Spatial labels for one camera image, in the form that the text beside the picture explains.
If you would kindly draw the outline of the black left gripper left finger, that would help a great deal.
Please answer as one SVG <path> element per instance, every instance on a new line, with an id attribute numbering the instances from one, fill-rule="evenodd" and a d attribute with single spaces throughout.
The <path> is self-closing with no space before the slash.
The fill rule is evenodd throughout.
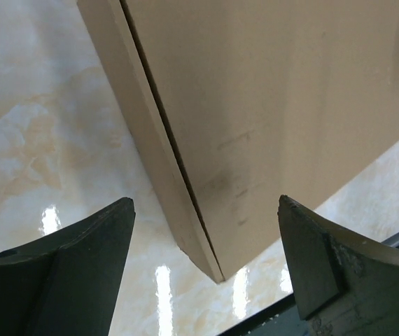
<path id="1" fill-rule="evenodd" d="M 107 335 L 135 216 L 123 197 L 0 252 L 0 335 Z"/>

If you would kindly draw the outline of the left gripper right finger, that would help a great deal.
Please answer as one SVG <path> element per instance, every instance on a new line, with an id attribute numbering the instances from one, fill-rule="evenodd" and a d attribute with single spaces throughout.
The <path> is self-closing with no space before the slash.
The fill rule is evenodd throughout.
<path id="1" fill-rule="evenodd" d="M 287 195 L 279 229 L 299 317 L 310 335 L 399 335 L 399 249 Z"/>

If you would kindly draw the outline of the brown cardboard box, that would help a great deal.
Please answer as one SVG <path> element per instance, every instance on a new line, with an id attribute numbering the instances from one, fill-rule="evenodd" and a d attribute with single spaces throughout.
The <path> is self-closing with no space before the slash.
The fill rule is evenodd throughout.
<path id="1" fill-rule="evenodd" d="M 399 1 L 79 1 L 179 248 L 215 282 L 399 141 Z"/>

